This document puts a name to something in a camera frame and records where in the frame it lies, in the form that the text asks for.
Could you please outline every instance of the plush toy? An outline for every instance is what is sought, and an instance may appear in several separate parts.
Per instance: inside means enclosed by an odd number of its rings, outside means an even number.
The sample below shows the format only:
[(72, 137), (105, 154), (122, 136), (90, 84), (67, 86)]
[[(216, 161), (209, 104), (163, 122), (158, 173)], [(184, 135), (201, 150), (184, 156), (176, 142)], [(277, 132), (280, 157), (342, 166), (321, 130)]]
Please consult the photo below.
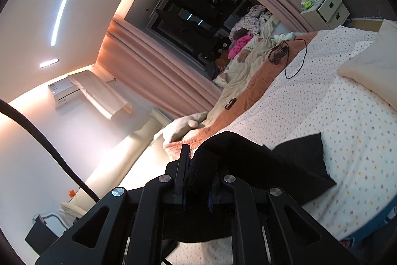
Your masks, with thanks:
[(207, 114), (208, 112), (202, 112), (178, 118), (161, 129), (153, 138), (157, 139), (163, 135), (164, 144), (179, 141), (190, 130), (197, 128), (207, 118)]

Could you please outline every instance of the polka dot bedsheet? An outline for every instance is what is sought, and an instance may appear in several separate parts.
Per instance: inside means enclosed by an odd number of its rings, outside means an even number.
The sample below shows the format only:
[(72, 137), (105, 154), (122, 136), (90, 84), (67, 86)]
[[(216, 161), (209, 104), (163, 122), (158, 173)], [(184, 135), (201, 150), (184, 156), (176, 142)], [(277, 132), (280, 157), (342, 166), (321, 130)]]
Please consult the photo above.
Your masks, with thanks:
[[(324, 162), (337, 185), (304, 208), (338, 240), (362, 234), (367, 223), (388, 215), (396, 204), (397, 112), (336, 73), (375, 37), (375, 32), (342, 26), (318, 32), (301, 71), (289, 80), (283, 71), (251, 109), (222, 130), (271, 149), (320, 132)], [(287, 67), (287, 76), (298, 71), (304, 52)], [(174, 265), (229, 265), (231, 239), (180, 244), (168, 259)]]

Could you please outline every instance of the nightstand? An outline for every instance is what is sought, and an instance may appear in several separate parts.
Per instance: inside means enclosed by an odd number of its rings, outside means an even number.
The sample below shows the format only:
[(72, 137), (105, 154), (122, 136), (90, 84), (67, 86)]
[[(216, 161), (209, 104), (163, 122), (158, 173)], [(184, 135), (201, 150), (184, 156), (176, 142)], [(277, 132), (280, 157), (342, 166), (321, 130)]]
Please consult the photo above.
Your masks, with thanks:
[(300, 13), (316, 30), (333, 30), (342, 25), (349, 11), (342, 0), (320, 0), (318, 4)]

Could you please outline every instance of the metal screw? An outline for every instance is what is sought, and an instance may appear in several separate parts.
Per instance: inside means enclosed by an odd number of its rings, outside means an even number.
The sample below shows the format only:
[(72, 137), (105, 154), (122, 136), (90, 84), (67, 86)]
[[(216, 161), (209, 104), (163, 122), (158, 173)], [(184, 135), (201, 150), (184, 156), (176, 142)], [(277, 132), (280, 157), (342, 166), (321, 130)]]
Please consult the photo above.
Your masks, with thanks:
[(224, 181), (227, 183), (233, 183), (236, 180), (234, 175), (228, 174), (224, 176)]
[(168, 174), (163, 174), (158, 177), (158, 180), (163, 183), (167, 183), (171, 180), (171, 177)]
[(279, 188), (271, 188), (270, 189), (270, 194), (274, 195), (275, 197), (278, 197), (279, 195), (281, 195), (282, 191)]
[(112, 191), (112, 195), (114, 195), (115, 197), (119, 197), (123, 194), (124, 194), (124, 189), (121, 187), (114, 188)]

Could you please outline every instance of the black power cord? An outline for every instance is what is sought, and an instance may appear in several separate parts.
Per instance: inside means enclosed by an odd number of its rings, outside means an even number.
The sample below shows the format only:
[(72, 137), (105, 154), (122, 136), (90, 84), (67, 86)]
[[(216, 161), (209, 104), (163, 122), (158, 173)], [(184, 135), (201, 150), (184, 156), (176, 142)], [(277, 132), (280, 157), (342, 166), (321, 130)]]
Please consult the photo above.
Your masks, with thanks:
[(302, 65), (300, 66), (299, 70), (291, 77), (287, 77), (287, 65), (288, 65), (288, 58), (289, 58), (289, 47), (288, 47), (288, 43), (287, 41), (281, 42), (278, 46), (274, 47), (270, 53), (269, 53), (269, 62), (273, 63), (275, 65), (278, 65), (281, 61), (281, 58), (284, 57), (285, 55), (287, 56), (287, 60), (285, 62), (285, 78), (287, 80), (292, 79), (293, 77), (295, 77), (299, 71), (301, 71), (303, 64), (304, 64), (304, 60), (306, 58), (306, 54), (307, 54), (307, 43), (304, 39), (291, 39), (288, 42), (293, 42), (293, 41), (303, 41), (305, 48), (306, 48), (306, 52), (304, 53), (304, 57), (303, 57), (303, 61), (302, 61)]
[(32, 135), (46, 150), (53, 159), (59, 164), (59, 166), (66, 172), (68, 176), (83, 190), (85, 191), (95, 202), (100, 199), (70, 168), (65, 162), (62, 156), (58, 153), (50, 141), (34, 126), (24, 115), (17, 111), (14, 107), (11, 107), (8, 103), (0, 99), (0, 113), (9, 117), (23, 129), (25, 129), (30, 135)]

